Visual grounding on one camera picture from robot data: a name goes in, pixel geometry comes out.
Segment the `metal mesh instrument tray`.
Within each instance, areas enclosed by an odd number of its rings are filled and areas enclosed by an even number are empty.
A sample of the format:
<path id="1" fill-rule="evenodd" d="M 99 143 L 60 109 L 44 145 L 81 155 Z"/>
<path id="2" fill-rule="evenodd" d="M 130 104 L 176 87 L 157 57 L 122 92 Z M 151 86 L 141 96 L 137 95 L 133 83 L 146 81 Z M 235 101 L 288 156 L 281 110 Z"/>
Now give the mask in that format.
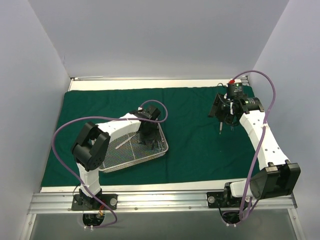
<path id="1" fill-rule="evenodd" d="M 99 171 L 111 173 L 164 156 L 169 149 L 169 145 L 160 124 L 158 128 L 160 133 L 159 151 L 151 150 L 151 142 L 146 145 L 138 143 L 137 134 L 129 132 L 109 143 L 104 161 L 99 166 Z M 116 146 L 128 138 L 130 138 L 130 141 L 119 149 L 115 149 Z"/>

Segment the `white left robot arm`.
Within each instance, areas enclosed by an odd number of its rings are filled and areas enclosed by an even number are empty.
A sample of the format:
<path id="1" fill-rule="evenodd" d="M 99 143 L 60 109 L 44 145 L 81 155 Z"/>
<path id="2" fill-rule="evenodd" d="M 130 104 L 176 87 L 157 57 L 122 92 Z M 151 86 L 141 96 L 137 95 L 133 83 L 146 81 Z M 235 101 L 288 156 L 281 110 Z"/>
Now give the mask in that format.
<path id="1" fill-rule="evenodd" d="M 150 105 L 105 123 L 84 124 L 71 153 L 79 170 L 79 193 L 88 209 L 95 210 L 101 203 L 100 167 L 107 164 L 115 171 L 158 156 L 162 146 L 160 114 L 157 107 Z"/>

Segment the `green surgical drape cloth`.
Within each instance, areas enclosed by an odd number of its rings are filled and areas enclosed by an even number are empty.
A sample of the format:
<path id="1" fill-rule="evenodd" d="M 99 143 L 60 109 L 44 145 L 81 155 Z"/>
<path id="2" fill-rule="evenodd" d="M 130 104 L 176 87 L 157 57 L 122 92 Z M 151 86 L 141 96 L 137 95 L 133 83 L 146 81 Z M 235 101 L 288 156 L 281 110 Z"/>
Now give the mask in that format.
<path id="1" fill-rule="evenodd" d="M 152 100 L 168 112 L 161 124 L 168 142 L 164 156 L 110 173 L 100 173 L 103 186 L 169 184 L 246 178 L 255 150 L 241 126 L 224 125 L 208 114 L 223 87 L 182 87 L 125 90 L 72 90 L 64 95 L 57 125 L 58 156 L 50 153 L 42 187 L 76 186 L 78 168 L 71 147 L 85 124 L 83 117 L 119 118 Z"/>

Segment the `steel surgical scissors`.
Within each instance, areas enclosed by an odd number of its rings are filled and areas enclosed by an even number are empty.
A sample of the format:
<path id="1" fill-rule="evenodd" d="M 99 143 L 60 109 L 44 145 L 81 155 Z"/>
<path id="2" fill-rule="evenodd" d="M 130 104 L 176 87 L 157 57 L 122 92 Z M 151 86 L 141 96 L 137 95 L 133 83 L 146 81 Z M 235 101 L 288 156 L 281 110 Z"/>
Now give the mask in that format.
<path id="1" fill-rule="evenodd" d="M 219 134 L 220 135 L 222 133 L 222 130 L 223 130 L 223 122 L 220 122 L 220 124 L 219 124 Z"/>

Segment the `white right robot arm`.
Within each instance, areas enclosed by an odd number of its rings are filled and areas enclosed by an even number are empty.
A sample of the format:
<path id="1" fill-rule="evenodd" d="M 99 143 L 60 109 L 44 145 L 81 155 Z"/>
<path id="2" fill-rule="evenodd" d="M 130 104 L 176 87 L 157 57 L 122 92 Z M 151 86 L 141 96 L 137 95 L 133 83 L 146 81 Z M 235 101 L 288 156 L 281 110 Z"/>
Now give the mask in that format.
<path id="1" fill-rule="evenodd" d="M 301 173 L 297 163 L 292 163 L 277 143 L 267 121 L 267 113 L 257 97 L 246 95 L 225 98 L 218 93 L 209 117 L 216 117 L 221 125 L 242 126 L 255 150 L 254 162 L 259 172 L 246 180 L 230 182 L 222 193 L 223 203 L 234 206 L 240 197 L 256 200 L 291 195 Z"/>

